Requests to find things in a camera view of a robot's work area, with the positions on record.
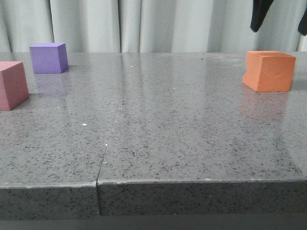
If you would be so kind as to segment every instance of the gray table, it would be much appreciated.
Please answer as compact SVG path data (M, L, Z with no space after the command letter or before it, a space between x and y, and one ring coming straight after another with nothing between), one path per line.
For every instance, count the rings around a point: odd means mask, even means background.
M290 92L245 53L69 54L0 112L0 219L307 212L307 54Z

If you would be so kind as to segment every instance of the purple cube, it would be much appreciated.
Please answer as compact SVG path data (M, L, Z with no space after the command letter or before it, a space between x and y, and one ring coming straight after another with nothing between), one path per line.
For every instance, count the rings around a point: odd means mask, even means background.
M34 73L62 73L68 69L65 43L38 43L30 46Z

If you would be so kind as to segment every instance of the cube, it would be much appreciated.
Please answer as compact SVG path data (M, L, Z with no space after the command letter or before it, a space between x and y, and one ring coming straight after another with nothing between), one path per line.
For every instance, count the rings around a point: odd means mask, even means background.
M29 97L21 61L0 61L0 111L12 110Z
M30 46L34 73L62 73L68 69L65 43L38 43Z
M248 51L242 81L256 92L289 91L295 59L278 51Z

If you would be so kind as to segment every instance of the curtain fold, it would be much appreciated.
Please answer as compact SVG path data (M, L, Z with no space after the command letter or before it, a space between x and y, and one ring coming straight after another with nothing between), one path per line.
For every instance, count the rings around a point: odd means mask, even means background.
M307 51L307 0L274 0L250 29L253 0L0 0L0 52L65 42L70 52Z

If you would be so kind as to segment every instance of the table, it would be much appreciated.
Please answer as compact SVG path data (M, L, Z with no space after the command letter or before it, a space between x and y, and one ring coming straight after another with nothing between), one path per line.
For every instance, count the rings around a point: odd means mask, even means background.
M307 75L242 85L245 53L70 53L0 112L0 219L307 212Z

